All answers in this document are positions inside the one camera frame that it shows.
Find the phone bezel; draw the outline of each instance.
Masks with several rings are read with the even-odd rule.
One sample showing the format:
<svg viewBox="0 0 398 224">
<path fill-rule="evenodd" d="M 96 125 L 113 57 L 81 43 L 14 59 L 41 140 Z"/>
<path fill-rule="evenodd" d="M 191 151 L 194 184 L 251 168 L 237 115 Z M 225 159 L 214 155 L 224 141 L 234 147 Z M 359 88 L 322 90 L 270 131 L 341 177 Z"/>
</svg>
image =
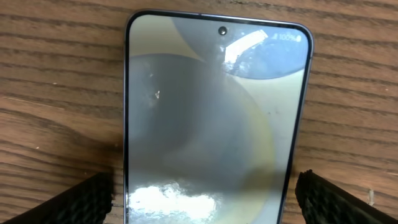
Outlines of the phone bezel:
<svg viewBox="0 0 398 224">
<path fill-rule="evenodd" d="M 284 180 L 284 187 L 282 189 L 282 197 L 280 201 L 280 207 L 278 212 L 278 219 L 277 223 L 281 223 L 282 221 L 282 211 L 285 203 L 287 187 L 289 184 L 290 173 L 292 170 L 292 161 L 294 156 L 294 148 L 297 140 L 297 135 L 299 133 L 299 126 L 300 120 L 303 112 L 304 106 L 304 99 L 305 94 L 307 92 L 307 83 L 310 74 L 310 68 L 312 64 L 312 55 L 313 55 L 313 36 L 311 32 L 303 25 L 293 22 L 282 22 L 282 21 L 270 21 L 264 19 L 251 19 L 245 17 L 234 17 L 234 16 L 222 16 L 216 14 L 202 14 L 202 13 L 194 13 L 194 12 L 179 12 L 179 11 L 165 11 L 165 10 L 158 10 L 158 9 L 142 9 L 136 11 L 127 21 L 126 29 L 124 33 L 124 81 L 123 81 L 123 123 L 124 123 L 124 134 L 123 134 L 123 197 L 124 197 L 124 224 L 128 224 L 127 221 L 127 210 L 126 205 L 128 204 L 128 93 L 129 93 L 129 35 L 130 35 L 130 28 L 131 24 L 140 16 L 144 15 L 154 15 L 154 16 L 168 16 L 168 17 L 181 17 L 181 18 L 189 18 L 189 19 L 201 19 L 201 20 L 209 20 L 209 21 L 222 21 L 222 22 L 235 22 L 241 24 L 252 24 L 252 25 L 259 25 L 259 26 L 272 26 L 272 27 L 285 27 L 291 29 L 297 29 L 302 31 L 308 40 L 308 55 L 305 64 L 304 70 L 304 78 L 302 82 L 302 89 L 300 92 L 300 101 L 298 104 L 297 115 L 295 120 L 295 127 L 294 133 L 292 138 L 292 144 L 290 147 L 289 152 L 289 160 L 287 163 L 286 173 L 285 173 L 285 180 Z"/>
</svg>

